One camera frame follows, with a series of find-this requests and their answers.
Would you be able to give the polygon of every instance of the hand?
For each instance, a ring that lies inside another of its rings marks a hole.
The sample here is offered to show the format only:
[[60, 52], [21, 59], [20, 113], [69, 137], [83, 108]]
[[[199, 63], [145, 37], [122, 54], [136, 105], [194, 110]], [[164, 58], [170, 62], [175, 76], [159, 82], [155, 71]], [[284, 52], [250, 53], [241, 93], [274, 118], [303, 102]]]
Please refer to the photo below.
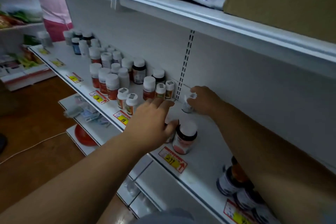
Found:
[[195, 86], [190, 91], [195, 92], [197, 97], [195, 99], [188, 98], [187, 102], [200, 114], [211, 116], [223, 103], [220, 97], [206, 86]]
[[122, 133], [125, 139], [130, 140], [142, 154], [159, 148], [179, 124], [178, 120], [173, 120], [165, 125], [167, 113], [173, 105], [174, 102], [160, 98], [147, 100], [129, 120]]

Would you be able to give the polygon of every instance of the white cable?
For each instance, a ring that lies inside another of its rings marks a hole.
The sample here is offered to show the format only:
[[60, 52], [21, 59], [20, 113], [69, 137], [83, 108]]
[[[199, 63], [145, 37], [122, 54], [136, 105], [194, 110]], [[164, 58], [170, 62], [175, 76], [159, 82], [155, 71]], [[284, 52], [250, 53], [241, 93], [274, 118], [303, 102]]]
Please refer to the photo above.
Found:
[[9, 158], [6, 158], [3, 162], [6, 162], [7, 160], [9, 160], [10, 158], [14, 157], [15, 155], [17, 155], [17, 154], [19, 154], [19, 153], [21, 153], [21, 152], [24, 152], [24, 151], [26, 151], [26, 150], [29, 150], [29, 149], [33, 148], [34, 146], [36, 146], [36, 145], [38, 145], [38, 144], [40, 144], [40, 143], [43, 143], [44, 141], [47, 141], [47, 140], [49, 140], [49, 139], [51, 139], [51, 138], [54, 138], [54, 137], [56, 137], [56, 136], [49, 137], [49, 138], [47, 138], [47, 139], [45, 139], [45, 140], [43, 140], [43, 141], [40, 141], [40, 142], [37, 143], [37, 144], [35, 144], [35, 145], [33, 145], [33, 146], [31, 146], [31, 147], [25, 149], [25, 150], [19, 151], [19, 152], [15, 153], [15, 154], [11, 155]]

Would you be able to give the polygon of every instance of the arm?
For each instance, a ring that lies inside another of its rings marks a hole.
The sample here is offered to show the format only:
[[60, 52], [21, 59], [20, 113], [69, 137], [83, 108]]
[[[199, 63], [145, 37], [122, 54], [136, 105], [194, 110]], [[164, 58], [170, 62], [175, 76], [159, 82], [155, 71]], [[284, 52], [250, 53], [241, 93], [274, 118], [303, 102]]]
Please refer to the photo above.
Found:
[[230, 150], [283, 224], [324, 223], [336, 203], [336, 176], [208, 87], [188, 103], [217, 124]]
[[0, 223], [96, 223], [139, 159], [177, 126], [177, 121], [164, 125], [173, 105], [155, 99], [139, 106], [123, 133], [8, 208]]

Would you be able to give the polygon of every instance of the white lid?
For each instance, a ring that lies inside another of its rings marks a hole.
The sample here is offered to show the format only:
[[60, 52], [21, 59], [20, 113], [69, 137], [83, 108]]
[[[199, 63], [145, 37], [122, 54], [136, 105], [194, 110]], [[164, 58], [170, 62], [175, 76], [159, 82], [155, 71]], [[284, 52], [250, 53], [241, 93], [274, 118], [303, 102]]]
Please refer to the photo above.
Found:
[[98, 47], [92, 46], [89, 48], [89, 55], [91, 59], [100, 59], [100, 51]]
[[75, 43], [75, 44], [78, 44], [79, 43], [79, 38], [78, 37], [74, 37], [74, 38], [71, 38], [71, 42]]
[[92, 63], [90, 64], [90, 73], [91, 74], [98, 74], [99, 69], [102, 68], [100, 63]]
[[193, 98], [195, 99], [197, 97], [196, 93], [190, 93], [189, 95], [184, 95], [184, 101], [187, 102], [188, 98]]
[[73, 29], [72, 32], [75, 34], [75, 35], [82, 35], [82, 31], [78, 30], [78, 29]]
[[105, 76], [106, 85], [119, 87], [119, 77], [116, 74], [107, 74]]
[[121, 60], [121, 67], [131, 68], [133, 66], [133, 60], [123, 58]]
[[112, 54], [113, 54], [113, 59], [114, 59], [114, 60], [122, 59], [122, 57], [121, 57], [121, 52], [119, 52], [119, 51], [114, 51], [114, 52], [112, 52]]
[[104, 60], [104, 61], [110, 61], [112, 60], [112, 54], [109, 53], [109, 52], [103, 52], [101, 55], [101, 60]]
[[120, 88], [118, 89], [117, 98], [121, 100], [126, 100], [129, 90], [127, 88]]
[[91, 37], [92, 33], [91, 32], [83, 32], [82, 35], [83, 35], [83, 37]]
[[165, 70], [163, 70], [163, 69], [153, 69], [153, 76], [155, 78], [163, 78], [165, 76]]
[[82, 45], [82, 46], [87, 45], [86, 40], [79, 40], [79, 45]]
[[180, 122], [180, 131], [185, 136], [194, 136], [197, 132], [197, 125], [191, 120], [182, 120]]
[[91, 39], [91, 46], [100, 47], [99, 40], [96, 38]]
[[111, 65], [111, 72], [117, 74], [120, 69], [120, 64], [119, 63], [113, 63]]
[[174, 90], [175, 88], [175, 83], [174, 81], [166, 81], [166, 89], [171, 91]]
[[63, 31], [63, 35], [64, 37], [73, 37], [73, 32], [72, 31], [69, 31], [69, 30], [66, 30], [66, 31]]
[[145, 60], [141, 58], [134, 59], [134, 65], [136, 67], [143, 67], [145, 65]]
[[156, 90], [155, 90], [156, 93], [158, 94], [165, 94], [166, 93], [166, 85], [163, 84], [163, 83], [158, 83], [156, 85]]
[[37, 32], [37, 36], [38, 38], [42, 39], [42, 38], [49, 38], [50, 35], [47, 31], [39, 31]]
[[155, 78], [153, 76], [146, 76], [143, 79], [143, 87], [146, 90], [150, 90], [151, 92], [155, 90]]
[[126, 104], [129, 106], [136, 105], [138, 103], [138, 95], [131, 93], [127, 95]]
[[129, 73], [128, 73], [127, 68], [125, 68], [125, 67], [120, 68], [119, 71], [118, 71], [118, 75], [120, 77], [129, 77]]
[[108, 48], [106, 48], [106, 51], [107, 52], [111, 52], [111, 53], [113, 53], [115, 50], [116, 49], [114, 47], [108, 47]]
[[98, 78], [99, 79], [105, 79], [105, 77], [108, 73], [111, 73], [111, 69], [103, 67], [103, 68], [98, 70]]

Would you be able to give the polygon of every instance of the wooden floor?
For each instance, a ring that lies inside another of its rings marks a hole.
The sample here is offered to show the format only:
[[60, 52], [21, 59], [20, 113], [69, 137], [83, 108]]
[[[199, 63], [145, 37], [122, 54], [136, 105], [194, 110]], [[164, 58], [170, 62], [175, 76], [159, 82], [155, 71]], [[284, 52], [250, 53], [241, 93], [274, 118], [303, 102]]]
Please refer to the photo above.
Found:
[[[63, 116], [63, 108], [57, 103], [75, 92], [58, 77], [12, 93], [19, 98], [21, 108], [14, 114], [0, 117], [0, 133], [8, 138], [0, 162], [75, 124], [73, 119]], [[0, 213], [82, 158], [82, 152], [71, 138], [62, 134], [1, 164]], [[117, 196], [111, 201], [109, 210], [104, 219], [110, 224], [134, 219]]]

